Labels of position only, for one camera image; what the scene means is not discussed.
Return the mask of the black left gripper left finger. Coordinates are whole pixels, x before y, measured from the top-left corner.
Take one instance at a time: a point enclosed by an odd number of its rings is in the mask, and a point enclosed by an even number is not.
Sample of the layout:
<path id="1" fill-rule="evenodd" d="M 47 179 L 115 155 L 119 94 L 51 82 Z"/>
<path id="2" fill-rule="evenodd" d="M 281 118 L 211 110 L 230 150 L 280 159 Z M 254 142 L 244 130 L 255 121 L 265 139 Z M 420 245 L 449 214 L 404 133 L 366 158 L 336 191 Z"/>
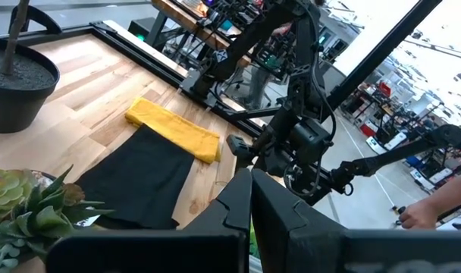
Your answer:
<path id="1" fill-rule="evenodd" d="M 222 228 L 249 231 L 252 175 L 241 168 L 209 206 L 193 219 L 185 231 L 216 231 Z"/>

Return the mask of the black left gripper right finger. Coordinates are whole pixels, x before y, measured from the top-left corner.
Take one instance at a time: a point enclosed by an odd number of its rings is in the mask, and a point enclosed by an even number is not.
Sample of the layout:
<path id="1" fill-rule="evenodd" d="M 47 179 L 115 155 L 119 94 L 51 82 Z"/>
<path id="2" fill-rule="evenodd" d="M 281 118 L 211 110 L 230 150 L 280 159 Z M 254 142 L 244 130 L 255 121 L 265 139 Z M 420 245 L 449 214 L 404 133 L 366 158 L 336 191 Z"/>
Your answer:
<path id="1" fill-rule="evenodd" d="M 252 171 L 252 222 L 264 272 L 343 272 L 345 227 L 268 176 Z"/>

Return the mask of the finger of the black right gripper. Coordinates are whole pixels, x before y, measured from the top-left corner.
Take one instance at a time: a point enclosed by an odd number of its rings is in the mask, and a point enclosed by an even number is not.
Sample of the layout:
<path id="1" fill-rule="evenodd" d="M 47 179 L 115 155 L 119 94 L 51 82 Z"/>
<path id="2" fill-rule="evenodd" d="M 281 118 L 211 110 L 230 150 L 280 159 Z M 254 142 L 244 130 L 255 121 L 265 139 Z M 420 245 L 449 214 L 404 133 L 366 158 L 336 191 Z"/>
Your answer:
<path id="1" fill-rule="evenodd" d="M 247 168 L 250 165 L 253 165 L 252 160 L 254 159 L 254 150 L 253 147 L 247 143 L 243 143 L 243 154 L 240 157 L 240 166 L 242 168 Z"/>
<path id="2" fill-rule="evenodd" d="M 242 139 L 239 136 L 236 135 L 229 135 L 227 136 L 226 142 L 227 145 L 231 151 L 231 153 L 236 157 L 236 166 L 240 166 L 240 157 L 242 154 L 242 149 L 241 149 L 241 141 Z"/>

